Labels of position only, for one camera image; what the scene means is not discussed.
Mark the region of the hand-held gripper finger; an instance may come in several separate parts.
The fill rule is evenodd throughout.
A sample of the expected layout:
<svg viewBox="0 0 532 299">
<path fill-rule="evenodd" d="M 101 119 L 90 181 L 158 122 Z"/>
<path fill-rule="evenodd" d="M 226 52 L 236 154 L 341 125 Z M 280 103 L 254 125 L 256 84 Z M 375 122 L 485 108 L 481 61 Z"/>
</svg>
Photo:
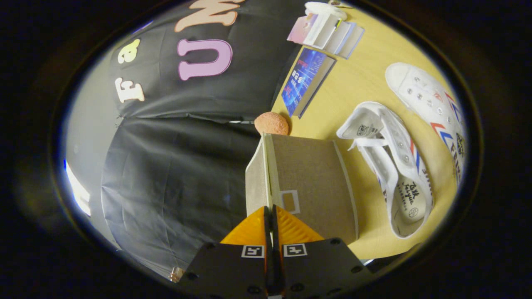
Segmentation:
<svg viewBox="0 0 532 299">
<path fill-rule="evenodd" d="M 272 208 L 272 229 L 285 299 L 347 297 L 370 282 L 372 272 L 341 238 L 322 237 L 279 206 Z"/>
<path fill-rule="evenodd" d="M 247 216 L 218 243 L 205 243 L 177 284 L 189 299 L 266 299 L 272 261 L 270 210 Z"/>
</svg>

